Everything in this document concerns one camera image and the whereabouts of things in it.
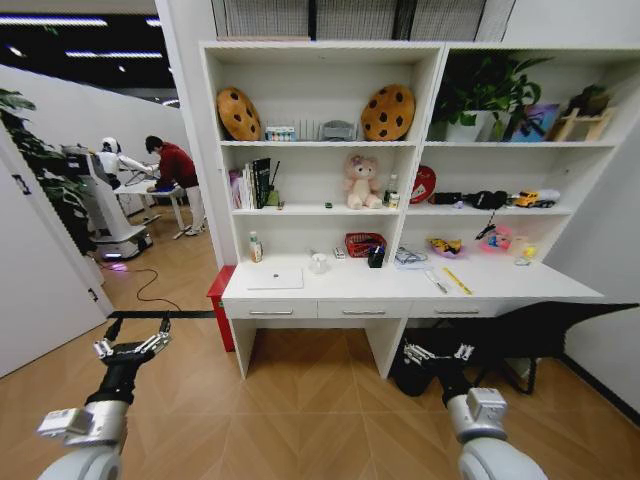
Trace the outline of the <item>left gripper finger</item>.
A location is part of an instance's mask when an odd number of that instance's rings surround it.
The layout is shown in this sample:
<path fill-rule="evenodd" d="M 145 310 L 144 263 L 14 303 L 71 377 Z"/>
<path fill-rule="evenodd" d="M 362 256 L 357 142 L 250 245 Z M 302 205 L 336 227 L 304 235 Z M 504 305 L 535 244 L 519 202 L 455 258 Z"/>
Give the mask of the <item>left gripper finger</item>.
<path fill-rule="evenodd" d="M 115 322 L 107 328 L 103 338 L 93 343 L 94 351 L 99 358 L 105 358 L 114 353 L 112 343 L 117 339 L 122 323 L 122 319 L 116 319 Z"/>
<path fill-rule="evenodd" d="M 149 337 L 139 346 L 140 354 L 153 353 L 158 354 L 162 351 L 172 340 L 170 336 L 171 321 L 170 313 L 165 312 L 159 327 L 159 331 Z"/>

